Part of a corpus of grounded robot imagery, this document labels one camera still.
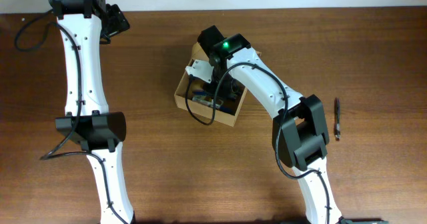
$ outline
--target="cardboard box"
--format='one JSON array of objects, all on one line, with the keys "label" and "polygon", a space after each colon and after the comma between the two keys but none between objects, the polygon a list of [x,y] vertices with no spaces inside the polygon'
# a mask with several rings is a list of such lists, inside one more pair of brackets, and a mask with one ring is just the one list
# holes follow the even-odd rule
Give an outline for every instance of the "cardboard box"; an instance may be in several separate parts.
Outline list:
[{"label": "cardboard box", "polygon": [[[192,66],[194,63],[194,60],[209,61],[209,58],[204,53],[199,43],[196,43],[193,45],[193,49],[191,52],[191,59],[190,59],[190,62],[188,63],[188,66]],[[178,88],[176,89],[175,95],[174,95],[176,105],[179,108],[184,109],[185,111],[187,111],[187,107],[185,106],[185,91],[187,90],[188,81],[189,81],[188,74],[184,70],[184,74],[181,78],[181,81],[179,82]],[[193,98],[192,89],[194,89],[195,86],[197,87],[202,84],[203,84],[203,81],[201,80],[194,81],[191,84],[190,90],[188,91],[188,106],[191,109],[192,113],[206,117],[207,119],[203,121],[208,122],[212,118],[212,108],[206,105],[203,105],[201,103],[192,101],[192,98]],[[244,87],[242,84],[238,83],[238,85],[240,86],[241,89],[243,89],[243,91],[242,91],[242,95],[236,99],[236,102],[228,103],[229,104],[228,107],[232,110],[232,113],[231,114],[225,113],[217,109],[215,112],[215,121],[229,125],[231,127],[233,127],[234,124],[236,124],[236,120],[238,118],[240,108],[242,107],[246,93],[248,92],[248,89]]]}]

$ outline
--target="wooden tabletop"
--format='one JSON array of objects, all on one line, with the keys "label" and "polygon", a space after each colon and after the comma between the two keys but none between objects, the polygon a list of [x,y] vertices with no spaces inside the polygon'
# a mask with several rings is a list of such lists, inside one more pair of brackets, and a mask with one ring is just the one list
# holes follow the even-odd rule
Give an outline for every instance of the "wooden tabletop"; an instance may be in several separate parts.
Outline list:
[{"label": "wooden tabletop", "polygon": [[[99,222],[84,157],[39,161],[61,140],[66,73],[58,30],[40,50],[13,38],[35,15],[0,15],[0,223]],[[278,169],[272,120],[248,94],[235,127],[205,127],[173,93],[199,32],[241,33],[287,85],[323,102],[328,175],[343,216],[427,223],[427,7],[126,13],[101,47],[110,111],[127,119],[123,168],[137,220],[293,219],[299,185]],[[22,45],[40,38],[36,23]],[[334,98],[342,140],[333,138]],[[76,151],[74,143],[64,151]]]}]

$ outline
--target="black cable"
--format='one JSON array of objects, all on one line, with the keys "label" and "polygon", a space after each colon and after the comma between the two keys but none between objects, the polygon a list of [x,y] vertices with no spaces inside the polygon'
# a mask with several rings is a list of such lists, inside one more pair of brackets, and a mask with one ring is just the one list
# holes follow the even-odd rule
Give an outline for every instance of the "black cable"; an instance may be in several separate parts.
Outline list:
[{"label": "black cable", "polygon": [[46,24],[45,26],[45,32],[43,33],[43,38],[42,40],[30,47],[30,48],[20,48],[18,46],[18,40],[20,38],[20,36],[22,35],[22,33],[24,32],[24,30],[26,30],[26,28],[28,28],[31,24],[33,24],[34,22],[40,20],[41,18],[47,16],[52,10],[47,11],[46,13],[34,18],[33,20],[31,20],[30,22],[28,22],[27,24],[25,24],[17,33],[16,37],[15,37],[15,47],[16,49],[18,49],[19,51],[34,51],[37,50],[38,48],[40,48],[40,46],[42,46],[42,44],[46,41],[47,38],[47,34],[48,34],[48,30],[49,27],[51,25],[57,27],[59,30],[61,30],[67,37],[68,40],[70,40],[71,44],[72,44],[72,48],[74,50],[75,53],[75,58],[76,58],[76,62],[77,62],[77,115],[75,117],[75,120],[73,122],[73,125],[71,127],[70,132],[68,133],[67,136],[65,136],[65,138],[52,150],[50,150],[50,152],[44,154],[44,156],[40,157],[40,160],[45,161],[45,160],[50,160],[50,159],[54,159],[54,158],[58,158],[58,157],[65,157],[65,156],[69,156],[69,155],[87,155],[93,158],[96,158],[99,162],[99,164],[102,167],[102,173],[103,173],[103,180],[104,180],[104,185],[105,185],[105,193],[107,196],[107,204],[108,207],[111,209],[111,211],[113,212],[113,214],[123,223],[123,224],[127,224],[125,220],[123,220],[123,218],[121,218],[119,216],[119,214],[115,211],[115,209],[113,208],[113,202],[111,201],[110,197],[109,197],[109,190],[108,190],[108,182],[107,182],[107,173],[105,171],[105,166],[103,164],[103,160],[101,160],[98,156],[92,154],[92,153],[88,153],[88,152],[84,152],[84,151],[75,151],[75,152],[68,152],[68,153],[60,153],[60,154],[56,154],[54,155],[54,153],[56,151],[58,151],[60,148],[62,148],[62,146],[64,146],[64,144],[70,140],[71,136],[75,133],[75,130],[79,124],[79,120],[80,120],[80,115],[81,115],[81,104],[83,103],[82,101],[82,92],[81,92],[81,63],[80,63],[80,56],[79,56],[79,49],[77,48],[77,45],[75,44],[75,41],[73,39],[73,37],[68,33],[67,30],[65,30],[65,28],[63,28],[60,24],[56,23],[56,22],[50,22],[48,24]]},{"label": "black cable", "polygon": [[[222,82],[224,81],[224,79],[226,78],[226,75],[232,70],[232,69],[234,69],[234,68],[236,68],[236,67],[239,67],[239,66],[242,66],[242,65],[245,65],[245,66],[250,66],[250,67],[252,67],[252,69],[257,69],[257,70],[260,70],[260,71],[262,71],[263,73],[265,73],[265,74],[267,74],[269,77],[271,77],[278,85],[279,85],[279,87],[280,87],[280,89],[282,90],[282,93],[283,93],[283,95],[284,95],[284,97],[283,97],[283,100],[285,101],[285,108],[284,108],[284,110],[283,110],[283,113],[282,113],[282,119],[281,119],[281,121],[280,121],[280,126],[279,127],[281,127],[281,126],[283,126],[283,124],[285,123],[285,120],[286,120],[286,115],[288,114],[288,106],[289,106],[289,102],[288,102],[288,94],[286,93],[286,90],[285,90],[285,87],[283,86],[283,84],[282,84],[282,82],[274,75],[274,74],[272,74],[272,73],[270,73],[269,71],[266,71],[265,69],[262,69],[261,67],[259,67],[258,65],[256,65],[256,64],[253,64],[253,63],[238,63],[238,64],[235,64],[235,65],[233,65],[232,67],[230,67],[225,73],[224,73],[224,75],[221,77],[221,79],[220,79],[220,82],[218,83],[218,86],[216,87],[216,90],[215,90],[215,95],[213,96],[213,104],[215,105],[216,104],[216,99],[217,99],[217,96],[218,96],[218,92],[219,92],[219,90],[220,90],[220,87],[221,87],[221,84],[222,84]],[[188,86],[187,86],[187,91],[185,92],[185,105],[187,106],[187,110],[188,110],[188,112],[190,113],[190,115],[194,118],[194,119],[196,119],[197,121],[199,121],[200,123],[202,123],[202,124],[204,124],[204,125],[211,125],[213,122],[214,122],[214,120],[215,120],[215,111],[216,111],[216,108],[212,108],[212,118],[211,118],[211,120],[210,120],[210,122],[209,123],[205,123],[205,122],[203,122],[202,120],[200,120],[200,119],[198,119],[192,112],[191,112],[191,110],[190,110],[190,108],[189,108],[189,106],[188,106],[188,101],[187,101],[187,99],[188,99],[188,91],[189,91],[189,88],[190,88],[190,85],[191,85],[191,82],[194,80],[194,76],[193,75],[190,75],[189,76],[189,83],[188,83]],[[310,173],[316,173],[317,175],[318,175],[318,177],[319,177],[319,179],[320,179],[320,181],[322,182],[322,185],[323,185],[323,188],[324,188],[324,190],[325,190],[325,195],[326,195],[326,206],[325,206],[325,208],[326,208],[326,224],[329,224],[329,218],[330,218],[330,198],[329,198],[329,191],[328,191],[328,187],[326,186],[326,183],[325,183],[325,180],[323,179],[323,177],[322,177],[322,172],[320,172],[320,171],[318,171],[318,170],[310,170],[310,171],[307,171],[306,173],[304,173],[304,174],[301,174],[301,175],[299,175],[299,176],[293,176],[293,175],[290,175],[288,172],[286,172],[286,170],[283,168],[283,166],[282,166],[282,163],[281,163],[281,161],[280,161],[280,157],[279,157],[279,140],[280,140],[280,132],[282,131],[282,128],[278,128],[278,134],[277,134],[277,136],[276,136],[276,142],[275,142],[275,146],[274,146],[274,154],[275,154],[275,157],[276,157],[276,162],[277,162],[277,164],[278,164],[278,166],[279,166],[279,169],[280,169],[280,171],[287,177],[287,178],[290,178],[290,179],[293,179],[293,180],[298,180],[298,179],[301,179],[301,178],[304,178],[304,177],[306,177],[307,175],[309,175]]]}]

